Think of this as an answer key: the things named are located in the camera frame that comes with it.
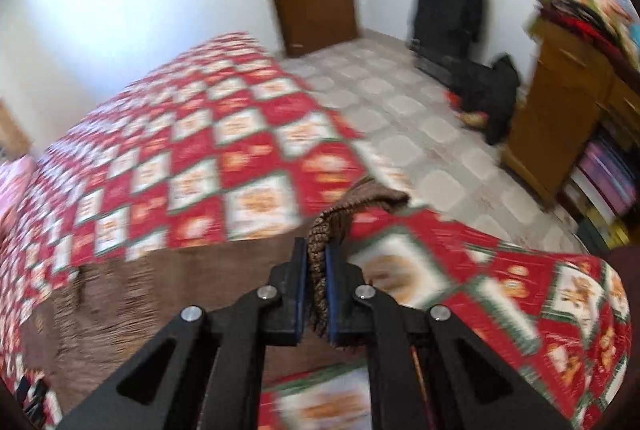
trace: wooden dresser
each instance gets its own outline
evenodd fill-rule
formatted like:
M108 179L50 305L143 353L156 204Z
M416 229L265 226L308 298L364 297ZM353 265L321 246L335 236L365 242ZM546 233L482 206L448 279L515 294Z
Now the wooden dresser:
M546 20L533 32L542 39L538 66L511 124L502 162L551 207L604 118L621 119L634 137L640 133L640 95L578 36Z

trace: black jacket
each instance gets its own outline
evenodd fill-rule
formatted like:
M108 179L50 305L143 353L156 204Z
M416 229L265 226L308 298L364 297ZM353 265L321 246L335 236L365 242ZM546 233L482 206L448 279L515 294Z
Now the black jacket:
M451 90L461 98L463 112L486 112L486 143L500 142L509 131L520 76L511 57L502 54L492 66L463 61L455 67Z

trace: metal screw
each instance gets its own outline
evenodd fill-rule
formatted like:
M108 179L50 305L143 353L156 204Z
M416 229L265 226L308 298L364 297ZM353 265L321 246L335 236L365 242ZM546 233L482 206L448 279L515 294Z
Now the metal screw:
M429 313L436 321L447 321L451 317L451 311L446 305L434 305Z
M189 307L185 307L180 313L180 318L182 318L184 321L199 320L201 316L202 309L200 309L196 305L189 305Z
M278 290L272 285L263 285L258 289L258 296L262 300L271 300L278 294Z
M363 300L373 298L376 294L376 289L370 285L359 285L356 287L356 296Z

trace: red patterned bedspread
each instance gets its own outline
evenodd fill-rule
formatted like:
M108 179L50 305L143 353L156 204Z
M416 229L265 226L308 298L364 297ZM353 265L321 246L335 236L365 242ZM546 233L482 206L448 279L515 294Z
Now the red patterned bedspread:
M1 265L0 373L23 373L18 328L95 259L280 233L364 174L410 190L340 114L254 39L192 48L90 113L38 161ZM501 243L426 209L356 217L353 261L409 305L449 305L576 428L622 382L630 345L617 273L591 256Z

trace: tiled floor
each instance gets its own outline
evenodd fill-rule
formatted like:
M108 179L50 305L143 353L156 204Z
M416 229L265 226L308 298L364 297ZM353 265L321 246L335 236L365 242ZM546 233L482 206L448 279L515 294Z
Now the tiled floor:
M362 39L283 66L341 110L379 151L402 167L434 209L504 240L545 251L582 252L566 213L542 212L496 165L498 147L462 127L443 87L415 70L399 44Z

